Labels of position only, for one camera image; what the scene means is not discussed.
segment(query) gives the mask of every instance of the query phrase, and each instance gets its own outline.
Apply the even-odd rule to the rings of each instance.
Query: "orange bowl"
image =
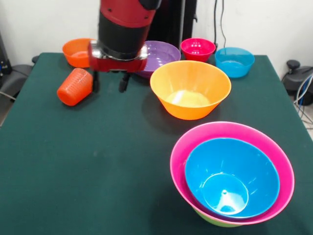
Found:
[[[150,85],[164,108],[173,116],[196,120],[207,116],[230,93],[227,75],[198,61],[176,61],[158,68]]]
[[[90,38],[74,39],[64,44],[63,54],[68,63],[76,68],[88,68],[88,46]]]

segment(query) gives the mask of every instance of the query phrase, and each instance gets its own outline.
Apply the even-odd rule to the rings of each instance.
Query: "bowl base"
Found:
[[[207,205],[224,215],[241,212],[249,200],[244,183],[236,176],[224,173],[210,176],[203,184],[202,193]]]
[[[241,226],[241,225],[237,225],[237,224],[227,224],[227,223],[219,222],[217,220],[214,220],[214,219],[211,219],[211,218],[205,216],[204,214],[197,211],[195,208],[194,208],[194,210],[202,219],[204,219],[205,221],[207,221],[207,222],[209,222],[215,226],[224,227],[224,228],[235,228],[235,227]]]

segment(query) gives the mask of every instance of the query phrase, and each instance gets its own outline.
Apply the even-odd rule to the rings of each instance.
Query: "green bowl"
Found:
[[[218,222],[214,219],[210,219],[209,217],[206,217],[205,215],[203,215],[202,213],[200,213],[199,211],[197,211],[196,209],[194,209],[196,211],[196,213],[198,215],[200,215],[200,217],[202,219],[204,219],[205,221],[211,223],[211,224],[214,224],[216,226],[219,226],[219,227],[224,227],[224,228],[235,228],[235,227],[239,227],[241,225],[236,225],[236,224],[226,224],[226,223],[221,223],[221,222]]]

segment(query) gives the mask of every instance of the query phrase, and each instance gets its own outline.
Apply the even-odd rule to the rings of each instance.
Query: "floor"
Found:
[[[9,114],[11,108],[13,106],[13,102],[11,102],[6,97],[0,97],[0,127],[5,121],[5,118]]]

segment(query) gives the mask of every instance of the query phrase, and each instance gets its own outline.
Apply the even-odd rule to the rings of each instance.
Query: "white wall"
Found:
[[[74,38],[96,38],[99,2],[0,0],[0,31],[12,64],[30,64],[32,56],[43,51],[61,52]],[[213,9],[214,0],[198,0],[194,36],[213,40]],[[288,59],[313,65],[312,9],[312,0],[225,0],[226,46],[269,55],[280,76]]]
[[[312,0],[224,0],[223,29],[226,46],[242,47],[254,54],[266,54],[281,77],[287,71],[286,61],[297,59],[313,66]],[[218,40],[222,0],[218,0]],[[198,23],[194,37],[214,40],[214,0],[198,0]]]
[[[0,0],[0,32],[13,65],[65,42],[97,37],[100,0]]]

